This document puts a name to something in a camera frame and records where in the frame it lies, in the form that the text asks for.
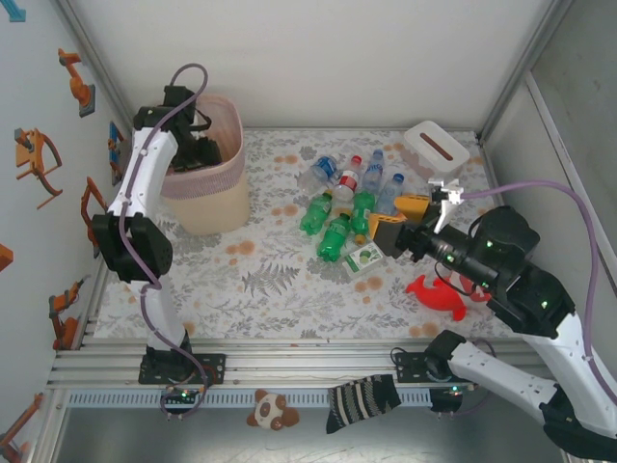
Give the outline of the aluminium frame post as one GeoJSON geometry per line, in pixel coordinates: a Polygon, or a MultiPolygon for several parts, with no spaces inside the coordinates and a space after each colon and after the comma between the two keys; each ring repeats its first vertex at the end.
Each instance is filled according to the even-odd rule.
{"type": "Polygon", "coordinates": [[[49,0],[49,2],[75,43],[77,52],[85,61],[95,83],[119,118],[121,126],[131,131],[134,113],[121,87],[114,79],[110,64],[104,59],[102,49],[96,43],[85,16],[71,0],[49,0]]]}
{"type": "Polygon", "coordinates": [[[547,10],[542,14],[539,23],[533,29],[533,33],[525,45],[522,55],[517,59],[514,69],[506,79],[493,109],[489,112],[486,121],[477,134],[480,144],[484,144],[495,131],[517,89],[538,61],[574,2],[575,0],[550,0],[547,10]]]}

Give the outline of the red toy fish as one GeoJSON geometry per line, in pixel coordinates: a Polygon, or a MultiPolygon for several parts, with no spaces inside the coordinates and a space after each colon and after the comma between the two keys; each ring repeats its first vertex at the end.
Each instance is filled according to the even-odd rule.
{"type": "Polygon", "coordinates": [[[405,292],[434,312],[449,313],[455,322],[465,319],[469,307],[485,305],[491,299],[488,292],[456,273],[445,279],[436,277],[430,285],[426,276],[420,275],[407,285],[405,292]]]}

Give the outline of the red-label clear bottle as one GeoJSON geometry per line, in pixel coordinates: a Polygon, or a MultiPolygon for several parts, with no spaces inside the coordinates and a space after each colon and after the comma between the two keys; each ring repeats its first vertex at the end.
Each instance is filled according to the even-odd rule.
{"type": "Polygon", "coordinates": [[[335,185],[333,190],[335,200],[346,203],[353,199],[359,184],[361,170],[362,158],[358,155],[353,155],[341,171],[335,185]]]}

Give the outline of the white tissue box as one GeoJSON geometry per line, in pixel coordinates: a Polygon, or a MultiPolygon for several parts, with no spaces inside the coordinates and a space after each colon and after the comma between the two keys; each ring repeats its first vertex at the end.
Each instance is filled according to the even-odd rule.
{"type": "Polygon", "coordinates": [[[401,158],[424,180],[453,179],[470,159],[469,151],[432,121],[421,122],[403,135],[401,158]]]}

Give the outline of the aluminium frame rail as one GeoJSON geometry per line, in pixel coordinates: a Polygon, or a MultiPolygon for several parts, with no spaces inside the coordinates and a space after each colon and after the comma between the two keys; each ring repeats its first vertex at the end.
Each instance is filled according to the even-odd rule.
{"type": "MultiPolygon", "coordinates": [[[[428,339],[393,340],[207,340],[192,341],[196,353],[227,356],[228,389],[329,388],[371,374],[393,373],[394,347],[423,351],[428,339]]],[[[143,339],[85,337],[78,350],[53,361],[48,389],[137,388],[143,339]]]]}

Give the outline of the pink mesh waste basket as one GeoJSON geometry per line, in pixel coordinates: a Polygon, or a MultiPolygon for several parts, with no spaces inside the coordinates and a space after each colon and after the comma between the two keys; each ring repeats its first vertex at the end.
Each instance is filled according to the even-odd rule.
{"type": "Polygon", "coordinates": [[[228,191],[244,172],[244,133],[239,113],[225,96],[205,94],[196,102],[189,139],[179,146],[161,195],[189,200],[228,191]]]}

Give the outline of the beige slatted waste bin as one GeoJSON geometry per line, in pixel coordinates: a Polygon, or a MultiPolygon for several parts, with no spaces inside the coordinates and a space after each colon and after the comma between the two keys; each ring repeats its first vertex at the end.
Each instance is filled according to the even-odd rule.
{"type": "Polygon", "coordinates": [[[192,235],[231,232],[243,226],[251,214],[245,167],[239,183],[228,191],[189,200],[162,200],[192,235]]]}

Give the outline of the blue-label water bottle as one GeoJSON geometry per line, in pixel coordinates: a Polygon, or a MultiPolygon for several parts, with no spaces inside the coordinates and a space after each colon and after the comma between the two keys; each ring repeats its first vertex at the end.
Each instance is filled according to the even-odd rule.
{"type": "Polygon", "coordinates": [[[377,199],[375,213],[387,216],[393,216],[396,213],[394,201],[403,193],[404,179],[402,174],[397,173],[385,183],[377,199]]]}
{"type": "Polygon", "coordinates": [[[362,177],[362,190],[377,195],[380,190],[384,171],[384,154],[382,150],[373,151],[368,166],[362,177]]]}

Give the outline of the lime juice bottle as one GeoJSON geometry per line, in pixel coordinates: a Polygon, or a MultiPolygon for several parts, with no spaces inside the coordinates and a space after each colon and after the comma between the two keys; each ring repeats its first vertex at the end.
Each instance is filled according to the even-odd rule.
{"type": "Polygon", "coordinates": [[[343,258],[342,265],[347,275],[355,279],[376,266],[385,258],[380,248],[373,242],[365,244],[343,258]]]}

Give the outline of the white-capped blue-label clear bottle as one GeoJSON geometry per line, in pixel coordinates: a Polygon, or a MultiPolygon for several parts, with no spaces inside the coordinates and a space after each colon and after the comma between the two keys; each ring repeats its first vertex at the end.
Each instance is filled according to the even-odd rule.
{"type": "Polygon", "coordinates": [[[313,194],[328,184],[336,170],[336,161],[332,156],[321,156],[300,174],[297,185],[302,192],[313,194]]]}

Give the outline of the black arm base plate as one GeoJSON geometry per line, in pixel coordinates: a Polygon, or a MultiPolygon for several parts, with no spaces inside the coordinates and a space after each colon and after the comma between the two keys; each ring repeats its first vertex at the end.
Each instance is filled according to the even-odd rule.
{"type": "MultiPolygon", "coordinates": [[[[226,371],[225,354],[194,354],[201,364],[207,379],[207,386],[222,384],[226,371]]],[[[164,352],[162,358],[144,355],[140,364],[138,383],[142,385],[184,385],[201,384],[199,368],[186,357],[175,351],[164,352]]]]}
{"type": "Polygon", "coordinates": [[[390,351],[390,360],[401,384],[432,383],[429,377],[426,356],[423,352],[408,352],[401,347],[390,351]]]}

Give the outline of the blue orange wall decal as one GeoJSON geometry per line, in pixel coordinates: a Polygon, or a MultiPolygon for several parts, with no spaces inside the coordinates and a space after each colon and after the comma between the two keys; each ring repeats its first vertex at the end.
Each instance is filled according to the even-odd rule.
{"type": "Polygon", "coordinates": [[[124,141],[118,127],[109,122],[109,136],[107,142],[109,165],[111,168],[111,181],[112,185],[116,186],[122,180],[121,170],[121,143],[124,141]]]}

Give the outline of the black striped sock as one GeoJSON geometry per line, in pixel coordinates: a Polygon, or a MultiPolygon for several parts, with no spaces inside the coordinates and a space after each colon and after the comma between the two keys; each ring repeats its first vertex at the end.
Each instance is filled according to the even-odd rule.
{"type": "Polygon", "coordinates": [[[401,404],[391,374],[376,374],[328,390],[326,432],[384,415],[401,404]]]}

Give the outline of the brown white panda plush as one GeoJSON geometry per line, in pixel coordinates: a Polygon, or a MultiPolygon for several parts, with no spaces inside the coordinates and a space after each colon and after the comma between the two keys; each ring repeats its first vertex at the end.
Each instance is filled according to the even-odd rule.
{"type": "Polygon", "coordinates": [[[297,409],[287,404],[284,395],[255,391],[255,409],[247,418],[247,425],[273,431],[292,427],[300,422],[297,409]]]}

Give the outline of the floral tablecloth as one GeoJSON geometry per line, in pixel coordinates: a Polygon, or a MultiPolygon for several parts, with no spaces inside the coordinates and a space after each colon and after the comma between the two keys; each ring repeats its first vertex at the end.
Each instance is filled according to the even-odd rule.
{"type": "Polygon", "coordinates": [[[430,259],[380,260],[360,276],[316,255],[318,236],[299,228],[310,196],[298,176],[318,157],[339,165],[355,155],[385,156],[385,178],[401,174],[406,193],[423,193],[426,171],[403,160],[400,131],[257,131],[244,134],[251,216],[231,232],[193,236],[161,207],[156,221],[174,246],[171,294],[192,338],[401,339],[449,329],[469,338],[507,338],[509,329],[481,298],[467,313],[424,307],[407,290],[443,273],[430,259]]]}

